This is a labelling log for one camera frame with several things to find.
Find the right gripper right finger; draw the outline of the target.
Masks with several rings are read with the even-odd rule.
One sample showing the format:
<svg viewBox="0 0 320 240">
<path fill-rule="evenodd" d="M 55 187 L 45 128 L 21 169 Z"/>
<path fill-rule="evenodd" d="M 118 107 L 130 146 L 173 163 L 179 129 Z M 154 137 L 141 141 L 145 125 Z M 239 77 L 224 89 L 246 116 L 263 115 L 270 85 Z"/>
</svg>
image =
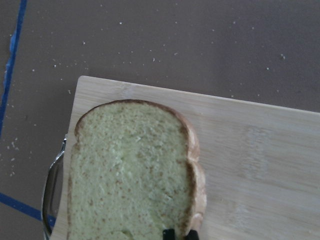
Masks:
<svg viewBox="0 0 320 240">
<path fill-rule="evenodd" d="M 198 232 L 194 229 L 191 229 L 186 236 L 186 240 L 199 240 Z"/>
</svg>

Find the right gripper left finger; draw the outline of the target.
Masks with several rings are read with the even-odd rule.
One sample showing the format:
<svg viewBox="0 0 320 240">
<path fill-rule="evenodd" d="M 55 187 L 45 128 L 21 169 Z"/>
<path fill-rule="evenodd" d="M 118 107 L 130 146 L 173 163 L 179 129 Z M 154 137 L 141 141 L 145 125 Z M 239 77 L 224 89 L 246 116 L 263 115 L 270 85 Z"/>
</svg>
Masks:
<svg viewBox="0 0 320 240">
<path fill-rule="evenodd" d="M 176 239 L 175 230 L 173 228 L 164 229 L 162 231 L 162 239 L 163 240 L 175 240 Z"/>
</svg>

